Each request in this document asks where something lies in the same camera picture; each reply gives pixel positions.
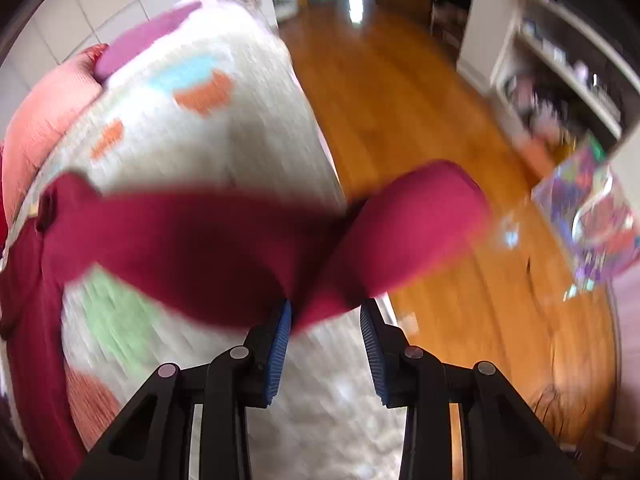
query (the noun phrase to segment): pink pillow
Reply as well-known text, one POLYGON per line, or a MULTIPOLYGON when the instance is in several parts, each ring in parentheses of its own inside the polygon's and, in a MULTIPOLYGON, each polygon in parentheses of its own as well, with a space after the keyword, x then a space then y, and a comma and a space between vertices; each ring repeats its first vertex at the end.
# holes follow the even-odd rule
POLYGON ((2 200, 9 226, 53 147, 100 95, 102 87, 92 74, 106 48, 94 45, 49 72, 9 122, 2 158, 2 200))

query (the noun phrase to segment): red cloth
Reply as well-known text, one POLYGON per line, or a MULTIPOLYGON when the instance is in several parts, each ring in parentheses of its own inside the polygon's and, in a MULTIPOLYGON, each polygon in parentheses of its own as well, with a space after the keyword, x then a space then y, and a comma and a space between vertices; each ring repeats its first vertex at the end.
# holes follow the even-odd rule
MULTIPOLYGON (((0 144, 0 174, 2 174, 2 158, 4 157, 4 144, 0 144)), ((2 183, 0 182, 0 250, 4 249, 6 236, 9 234, 9 227, 4 217, 4 203, 2 202, 2 183)))
POLYGON ((100 197, 79 175, 60 176, 0 274, 0 334, 45 478, 70 478, 84 456, 66 398, 60 313, 64 284, 91 264, 217 326, 257 324, 289 298, 300 330, 463 249, 487 211, 450 162, 399 178, 343 216, 210 189, 100 197))

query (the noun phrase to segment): wall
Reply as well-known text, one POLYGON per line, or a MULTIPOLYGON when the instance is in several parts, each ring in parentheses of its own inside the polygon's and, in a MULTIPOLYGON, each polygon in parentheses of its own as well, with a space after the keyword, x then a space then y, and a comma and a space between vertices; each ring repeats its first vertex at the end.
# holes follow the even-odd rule
MULTIPOLYGON (((177 1, 45 0, 0 66, 0 138, 15 109, 45 73, 94 43, 113 41, 177 1)), ((275 26, 271 0, 262 0, 262 12, 275 26)))
MULTIPOLYGON (((611 167, 625 196, 640 220, 640 131, 638 127, 616 150, 611 167)), ((640 264, 611 283, 618 317, 619 384, 611 436, 628 446, 640 442, 640 264)), ((607 463, 614 468, 628 463, 630 454, 615 446, 607 449, 607 463)))

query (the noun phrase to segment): orange patch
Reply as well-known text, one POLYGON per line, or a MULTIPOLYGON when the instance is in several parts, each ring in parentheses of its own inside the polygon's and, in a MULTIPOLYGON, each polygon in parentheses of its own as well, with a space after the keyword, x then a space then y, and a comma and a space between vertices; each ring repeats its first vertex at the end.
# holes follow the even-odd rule
POLYGON ((211 79, 187 90, 174 92, 174 99, 181 107, 207 115, 213 108, 226 105, 233 81, 223 72, 212 70, 211 79))
POLYGON ((102 138, 91 150, 91 160, 95 160, 102 156, 111 146, 118 143, 122 138, 124 126, 120 119, 116 119, 102 131, 102 138))
POLYGON ((113 422, 121 405, 97 378, 65 363, 66 395, 80 439, 91 449, 113 422))

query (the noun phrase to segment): hardwood floor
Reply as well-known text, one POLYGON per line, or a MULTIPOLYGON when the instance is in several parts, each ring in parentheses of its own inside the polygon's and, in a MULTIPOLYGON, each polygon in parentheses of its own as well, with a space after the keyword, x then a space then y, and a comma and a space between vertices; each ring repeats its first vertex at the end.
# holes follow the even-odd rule
MULTIPOLYGON (((401 322, 415 316, 411 341, 443 362, 494 362, 558 442, 578 444, 579 468, 592 478, 603 451, 594 435, 609 428, 616 382, 606 292, 563 301, 571 284, 564 257, 527 201, 531 177, 483 99, 425 31, 365 10, 361 27, 335 6, 311 6, 280 27, 345 193, 357 197, 447 158, 470 173, 495 213, 495 231, 472 254, 391 293, 396 314, 401 322), (511 250, 505 222, 517 225, 511 250)), ((456 434, 454 448, 460 478, 456 434)))

